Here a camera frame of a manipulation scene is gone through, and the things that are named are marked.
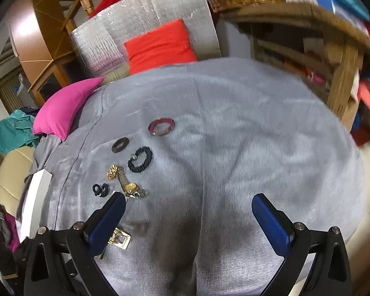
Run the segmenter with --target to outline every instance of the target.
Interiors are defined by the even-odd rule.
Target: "black scrunchie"
[[[145,152],[147,155],[145,161],[142,163],[141,166],[135,167],[133,164],[133,161],[136,160],[137,157],[141,155],[143,152]],[[143,172],[151,163],[152,155],[153,155],[152,151],[148,147],[139,148],[137,149],[136,153],[130,157],[130,160],[127,162],[127,166],[132,172],[135,172],[135,173]]]

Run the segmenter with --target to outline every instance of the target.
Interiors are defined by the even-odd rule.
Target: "wooden railing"
[[[88,14],[92,14],[94,9],[92,0],[75,0],[74,3],[70,6],[69,11],[64,19],[62,30],[67,30],[69,34],[77,28],[77,25],[74,22],[74,16],[79,11],[80,7]]]

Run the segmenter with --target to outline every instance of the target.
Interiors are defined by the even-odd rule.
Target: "pink pillow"
[[[103,80],[104,77],[86,79],[56,92],[38,112],[33,134],[54,134],[65,141],[78,110]]]

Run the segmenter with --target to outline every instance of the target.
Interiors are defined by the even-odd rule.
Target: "dark ring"
[[[126,137],[120,138],[116,143],[112,145],[111,151],[113,153],[117,153],[122,151],[126,148],[126,146],[129,144],[129,139]]]
[[[98,184],[93,185],[92,190],[95,193],[95,196],[98,196],[101,194],[101,187]]]
[[[100,197],[101,198],[104,198],[104,197],[106,197],[109,194],[110,187],[107,184],[103,184],[103,186],[101,187],[101,189],[102,189],[102,192],[101,192]]]
[[[146,155],[147,155],[147,157],[145,158],[145,161],[140,166],[137,166],[137,167],[134,166],[133,161],[136,160],[137,157],[139,155],[141,155],[143,152],[145,152]],[[130,171],[132,171],[132,172],[135,172],[135,173],[142,172],[151,163],[152,156],[153,156],[153,154],[152,154],[152,150],[150,148],[148,148],[148,147],[139,148],[139,149],[137,149],[136,153],[130,157],[130,160],[127,162],[127,166],[129,167]]]
[[[167,129],[162,131],[155,131],[155,128],[157,125],[161,125],[162,123],[168,123],[169,126]],[[162,136],[164,134],[168,134],[174,127],[176,126],[176,123],[171,118],[160,118],[152,121],[150,125],[148,126],[149,133],[153,136]]]

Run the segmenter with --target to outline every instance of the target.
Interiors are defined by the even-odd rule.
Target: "bangle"
[[[141,155],[143,152],[146,153],[147,157],[145,158],[145,161],[140,166],[134,166],[133,161],[137,159],[139,155]],[[127,166],[129,167],[131,172],[139,173],[143,172],[151,163],[152,160],[152,151],[148,147],[142,147],[137,149],[136,153],[130,157],[130,160],[127,162]]]
[[[156,127],[158,125],[162,125],[163,123],[168,124],[168,127],[162,131],[155,131]],[[150,123],[150,125],[148,126],[148,131],[153,136],[162,136],[164,134],[168,134],[175,127],[175,125],[175,121],[171,118],[160,118]]]

